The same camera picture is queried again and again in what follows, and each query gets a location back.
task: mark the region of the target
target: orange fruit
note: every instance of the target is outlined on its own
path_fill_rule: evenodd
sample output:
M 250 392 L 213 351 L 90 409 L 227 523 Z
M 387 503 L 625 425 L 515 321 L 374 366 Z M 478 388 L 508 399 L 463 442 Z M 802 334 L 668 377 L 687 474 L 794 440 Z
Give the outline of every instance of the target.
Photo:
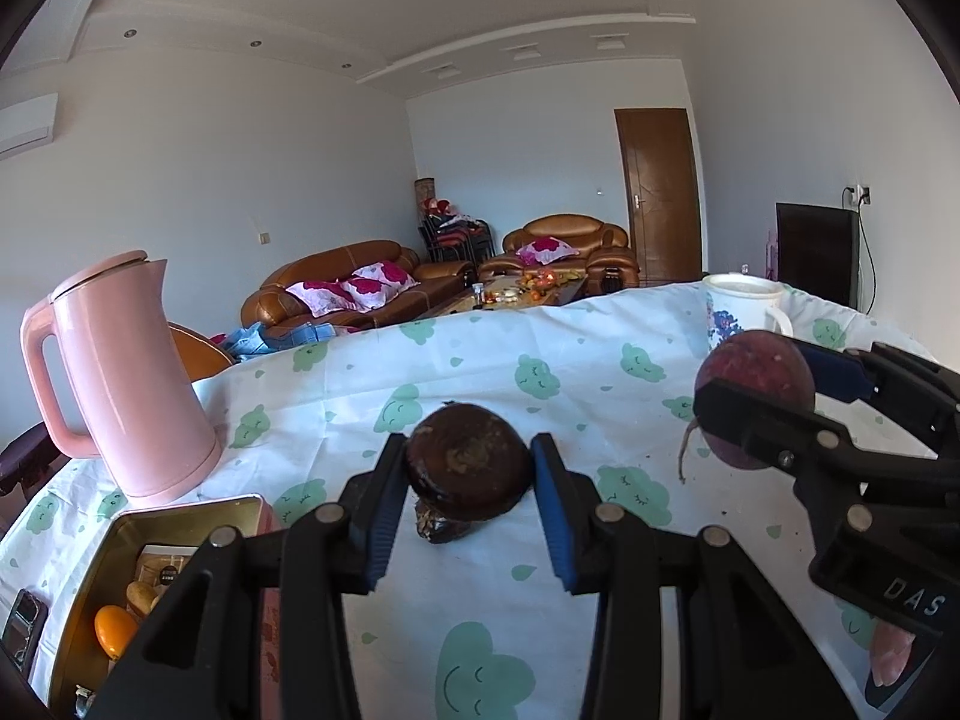
M 93 630 L 107 657 L 116 661 L 136 634 L 136 620 L 121 607 L 102 607 L 93 618 Z

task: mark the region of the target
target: power cord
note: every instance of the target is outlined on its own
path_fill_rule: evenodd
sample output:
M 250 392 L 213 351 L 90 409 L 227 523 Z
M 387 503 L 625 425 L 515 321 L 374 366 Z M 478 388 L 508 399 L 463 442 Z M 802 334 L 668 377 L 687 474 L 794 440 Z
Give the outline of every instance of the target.
M 840 207 L 841 207 L 841 208 L 843 208 L 843 201 L 844 201 L 844 199 L 846 199 L 846 197 L 847 197 L 847 192 L 848 192 L 848 191 L 849 191 L 851 194 L 853 194 L 853 190 L 852 190 L 850 187 L 846 187 L 846 188 L 842 191 L 842 193 L 840 194 Z M 871 274 L 872 274 L 872 286 L 874 287 L 874 293 L 873 293 L 873 294 L 871 295 L 871 297 L 870 297 L 870 308 L 868 308 L 867 311 L 865 312 L 866 314 L 870 314 L 870 312 L 874 309 L 874 303 L 877 302 L 877 268 L 874 266 L 874 255 L 873 255 L 872 252 L 870 251 L 870 241 L 869 241 L 869 239 L 867 238 L 867 228 L 865 228 L 865 227 L 863 226 L 863 217 L 862 217 L 862 215 L 860 214 L 860 210 L 859 210 L 859 209 L 857 209 L 857 211 L 856 211 L 856 218 L 857 218 L 858 223 L 860 224 L 860 232 L 863 233 L 863 242 L 864 242 L 864 245 L 866 245 L 866 247 L 867 247 L 867 257 L 870 259 L 870 272 L 871 272 Z

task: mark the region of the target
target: ceiling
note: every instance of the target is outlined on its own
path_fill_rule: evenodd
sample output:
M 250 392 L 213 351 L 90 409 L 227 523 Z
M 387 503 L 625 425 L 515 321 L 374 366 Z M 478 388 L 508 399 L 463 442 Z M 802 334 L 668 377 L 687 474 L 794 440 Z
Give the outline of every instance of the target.
M 698 1 L 49 0 L 3 72 L 173 45 L 307 64 L 412 97 L 522 67 L 676 56 Z M 622 47 L 598 50 L 607 35 Z

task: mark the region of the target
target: table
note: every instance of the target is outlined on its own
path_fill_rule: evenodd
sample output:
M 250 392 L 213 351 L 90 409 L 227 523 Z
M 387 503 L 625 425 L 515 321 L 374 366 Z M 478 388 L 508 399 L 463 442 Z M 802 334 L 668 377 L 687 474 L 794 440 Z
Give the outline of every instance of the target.
M 869 347 L 877 340 L 925 354 L 896 328 L 805 293 L 789 293 L 782 307 L 807 341 Z M 652 525 L 682 533 L 727 527 L 861 716 L 882 717 L 860 697 L 872 620 L 810 584 L 812 540 L 790 480 L 773 469 L 734 472 L 695 434 L 688 483 L 678 481 L 677 449 L 706 355 L 704 298 L 696 285 L 672 285 L 560 308 L 419 319 L 234 365 L 195 384 L 226 448 L 181 502 L 259 493 L 292 522 L 369 470 L 390 432 L 409 434 L 445 401 L 478 403 L 524 440 L 550 432 L 568 467 L 592 477 L 603 498 L 629 487 L 635 497 L 618 501 Z M 862 404 L 820 399 L 818 408 L 845 421 L 861 446 L 919 451 Z M 126 505 L 102 461 L 71 461 L 0 541 L 0 613 L 20 587 L 50 605 L 31 675 L 43 697 L 73 596 L 109 520 Z M 459 720 L 464 714 L 446 699 L 472 706 L 483 689 L 510 696 L 522 720 L 575 717 L 595 606 L 593 597 L 565 595 L 553 576 L 530 493 L 512 512 L 442 546 L 416 535 L 410 497 L 389 573 L 376 593 L 344 603 L 365 720 Z M 438 693 L 438 675 L 443 683 L 465 664 L 502 668 L 491 669 L 497 678 L 486 688 L 458 683 L 453 695 Z M 677 680 L 665 675 L 665 716 L 676 716 Z
M 485 281 L 484 287 L 487 291 L 494 290 L 496 292 L 497 290 L 504 290 L 508 287 L 516 287 L 518 284 L 520 284 L 520 276 L 506 275 L 496 276 L 493 279 Z M 586 291 L 587 279 L 585 277 L 579 277 L 560 287 L 554 287 L 548 290 L 540 300 L 534 300 L 531 298 L 530 293 L 524 292 L 520 294 L 520 297 L 518 300 L 515 300 L 515 302 L 493 303 L 484 306 L 483 309 L 477 310 L 503 311 L 512 309 L 516 311 L 518 309 L 534 308 L 536 306 L 565 306 L 568 305 L 568 303 L 573 303 L 574 300 L 582 298 Z M 451 298 L 446 303 L 440 304 L 437 308 L 424 314 L 424 317 L 446 317 L 450 314 L 462 314 L 463 312 L 473 310 L 473 290 L 471 290 L 470 292 L 462 293 L 462 295 L 457 295 L 456 298 Z

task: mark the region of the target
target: throw pillow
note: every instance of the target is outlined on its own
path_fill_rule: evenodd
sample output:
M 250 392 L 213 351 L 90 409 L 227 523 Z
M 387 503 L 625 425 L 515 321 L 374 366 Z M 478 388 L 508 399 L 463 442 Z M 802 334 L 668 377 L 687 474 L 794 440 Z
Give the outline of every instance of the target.
M 287 287 L 287 292 L 302 300 L 314 317 L 334 311 L 357 311 L 353 298 L 333 281 L 301 281 Z
M 399 285 L 372 278 L 354 276 L 340 283 L 362 313 L 383 308 L 400 294 Z
M 416 281 L 407 271 L 402 269 L 397 263 L 389 261 L 373 263 L 364 268 L 358 268 L 353 272 L 353 275 L 358 278 L 371 278 L 374 281 L 379 281 L 381 284 L 395 285 L 398 288 L 398 295 L 406 292 L 406 290 L 409 290 L 411 287 L 419 285 L 419 281 Z
M 526 266 L 549 265 L 563 257 L 578 255 L 579 250 L 559 238 L 537 238 L 531 244 L 520 247 L 517 257 Z

